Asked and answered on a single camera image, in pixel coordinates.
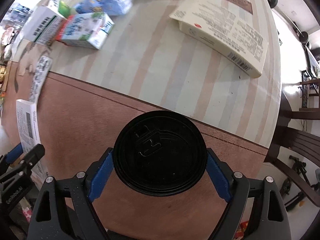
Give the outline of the black round lid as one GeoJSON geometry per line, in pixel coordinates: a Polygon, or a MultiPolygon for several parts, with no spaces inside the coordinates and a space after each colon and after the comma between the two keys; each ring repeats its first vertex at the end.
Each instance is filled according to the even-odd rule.
{"type": "Polygon", "coordinates": [[[112,150],[114,170],[129,188],[166,197],[191,189],[202,178],[208,153],[201,132],[171,111],[143,113],[128,122],[112,150]]]}

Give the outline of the dark wooden chair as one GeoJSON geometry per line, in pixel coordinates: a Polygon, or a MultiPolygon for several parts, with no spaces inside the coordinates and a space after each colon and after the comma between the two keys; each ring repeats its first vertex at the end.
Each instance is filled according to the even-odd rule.
{"type": "Polygon", "coordinates": [[[278,159],[280,148],[284,147],[319,166],[319,137],[289,127],[288,124],[292,119],[319,120],[319,111],[293,111],[286,95],[281,93],[278,120],[264,162],[271,163],[279,169],[297,185],[314,205],[319,207],[319,194],[296,171],[278,159]]]}

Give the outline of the green white medicine box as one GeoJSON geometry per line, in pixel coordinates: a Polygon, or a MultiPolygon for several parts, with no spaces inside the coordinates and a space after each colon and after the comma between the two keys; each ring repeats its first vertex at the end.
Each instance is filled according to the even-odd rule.
{"type": "Polygon", "coordinates": [[[41,0],[22,28],[23,38],[49,47],[70,15],[63,0],[41,0]]]}

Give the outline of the red blue milk carton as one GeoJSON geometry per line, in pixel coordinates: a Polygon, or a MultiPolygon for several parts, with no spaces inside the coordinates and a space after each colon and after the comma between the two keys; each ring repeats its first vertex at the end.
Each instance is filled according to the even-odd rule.
{"type": "Polygon", "coordinates": [[[71,47],[100,50],[113,26],[104,12],[75,14],[67,18],[55,40],[71,47]]]}

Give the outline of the striped beige tablecloth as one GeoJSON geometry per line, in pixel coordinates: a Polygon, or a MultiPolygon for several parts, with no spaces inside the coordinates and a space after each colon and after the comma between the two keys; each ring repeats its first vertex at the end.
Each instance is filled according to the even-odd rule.
{"type": "Polygon", "coordinates": [[[52,71],[149,102],[269,147],[280,94],[280,46],[267,0],[248,0],[242,17],[268,41],[261,77],[253,79],[225,57],[185,35],[170,14],[183,0],[134,0],[100,50],[54,42],[52,71]]]}

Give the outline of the silver pill blister pack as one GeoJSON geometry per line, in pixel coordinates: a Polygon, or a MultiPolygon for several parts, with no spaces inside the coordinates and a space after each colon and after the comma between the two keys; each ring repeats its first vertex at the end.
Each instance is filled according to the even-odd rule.
{"type": "Polygon", "coordinates": [[[37,104],[42,86],[46,80],[46,77],[51,69],[52,59],[42,55],[37,62],[35,73],[33,75],[33,80],[31,83],[31,91],[29,95],[29,101],[37,104]]]}

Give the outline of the cream medicine box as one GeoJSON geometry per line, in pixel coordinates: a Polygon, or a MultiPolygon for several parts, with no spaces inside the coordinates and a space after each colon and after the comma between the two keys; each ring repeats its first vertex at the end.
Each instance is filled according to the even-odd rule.
{"type": "Polygon", "coordinates": [[[219,52],[251,78],[262,75],[268,41],[218,0],[184,0],[170,18],[181,32],[219,52]]]}

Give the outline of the white printed flat box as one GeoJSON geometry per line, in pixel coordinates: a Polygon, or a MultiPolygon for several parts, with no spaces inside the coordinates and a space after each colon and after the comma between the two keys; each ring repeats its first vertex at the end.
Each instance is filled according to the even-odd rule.
{"type": "Polygon", "coordinates": [[[17,99],[16,119],[23,153],[27,154],[37,144],[41,143],[37,122],[36,103],[23,99],[17,99]]]}

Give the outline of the blue cartoon tissue pack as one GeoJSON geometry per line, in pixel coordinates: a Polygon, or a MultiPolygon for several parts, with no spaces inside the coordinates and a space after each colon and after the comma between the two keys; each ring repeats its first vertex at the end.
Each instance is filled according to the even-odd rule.
{"type": "Polygon", "coordinates": [[[82,0],[74,9],[79,14],[104,12],[108,16],[121,16],[127,14],[132,6],[133,0],[82,0]]]}

